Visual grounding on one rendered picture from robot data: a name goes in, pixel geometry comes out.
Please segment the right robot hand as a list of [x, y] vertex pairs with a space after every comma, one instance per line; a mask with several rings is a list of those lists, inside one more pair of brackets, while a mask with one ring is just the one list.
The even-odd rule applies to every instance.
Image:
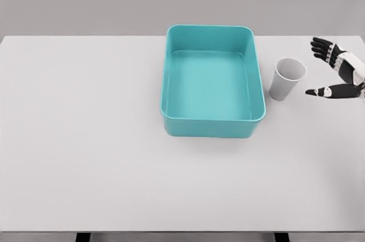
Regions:
[[310, 44], [314, 56], [326, 62], [344, 83], [309, 89], [305, 94], [326, 99], [365, 100], [365, 62], [326, 39], [314, 37]]

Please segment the white paper cup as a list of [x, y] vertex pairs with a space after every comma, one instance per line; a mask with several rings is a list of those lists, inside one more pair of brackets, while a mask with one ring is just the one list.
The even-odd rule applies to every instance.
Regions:
[[278, 60], [269, 89], [270, 97], [277, 101], [285, 100], [297, 83], [306, 77], [306, 74], [307, 68], [301, 61], [294, 58]]

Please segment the teal rectangular basket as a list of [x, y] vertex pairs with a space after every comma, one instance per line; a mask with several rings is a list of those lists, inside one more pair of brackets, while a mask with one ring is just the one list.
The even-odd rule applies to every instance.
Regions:
[[172, 136], [251, 137], [266, 114], [252, 30], [228, 25], [171, 26], [160, 112]]

